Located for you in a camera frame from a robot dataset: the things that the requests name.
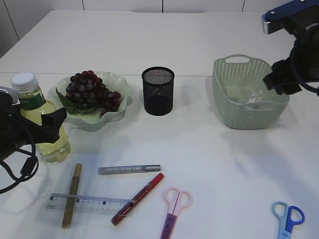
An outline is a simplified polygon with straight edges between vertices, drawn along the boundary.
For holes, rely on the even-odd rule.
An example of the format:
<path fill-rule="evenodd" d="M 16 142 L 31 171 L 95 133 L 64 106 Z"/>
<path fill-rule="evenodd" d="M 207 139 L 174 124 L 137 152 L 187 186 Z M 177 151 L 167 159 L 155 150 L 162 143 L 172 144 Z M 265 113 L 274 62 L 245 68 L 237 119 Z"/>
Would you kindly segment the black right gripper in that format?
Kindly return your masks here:
<path fill-rule="evenodd" d="M 318 95 L 319 88 L 309 83 L 319 81 L 319 26 L 312 26 L 299 35 L 289 57 L 274 63 L 271 69 L 263 79 L 268 90 L 275 90 L 278 95 L 292 95 L 305 89 Z"/>

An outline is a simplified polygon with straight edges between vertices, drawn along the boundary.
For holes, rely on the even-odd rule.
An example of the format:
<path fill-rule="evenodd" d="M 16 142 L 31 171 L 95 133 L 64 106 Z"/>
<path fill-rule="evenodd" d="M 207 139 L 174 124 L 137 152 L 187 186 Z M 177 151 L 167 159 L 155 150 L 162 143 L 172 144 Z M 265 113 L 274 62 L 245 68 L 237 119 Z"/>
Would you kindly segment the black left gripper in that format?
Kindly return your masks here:
<path fill-rule="evenodd" d="M 4 111 L 4 144 L 7 147 L 22 147 L 32 143 L 55 143 L 66 118 L 67 109 L 60 108 L 49 114 L 41 114 L 41 124 L 36 124 L 21 115 L 18 105 L 7 108 Z"/>

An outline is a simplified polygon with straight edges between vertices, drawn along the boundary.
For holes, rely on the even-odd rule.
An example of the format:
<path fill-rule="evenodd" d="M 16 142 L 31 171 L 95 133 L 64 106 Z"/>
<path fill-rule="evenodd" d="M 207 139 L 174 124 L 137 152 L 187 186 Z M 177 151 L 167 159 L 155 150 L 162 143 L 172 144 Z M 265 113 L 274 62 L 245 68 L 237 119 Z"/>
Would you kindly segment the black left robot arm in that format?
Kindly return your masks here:
<path fill-rule="evenodd" d="M 59 129 L 67 117 L 67 110 L 60 108 L 41 115 L 42 125 L 38 125 L 20 114 L 14 89 L 0 88 L 0 159 L 7 159 L 22 146 L 28 144 L 55 143 L 59 139 Z"/>

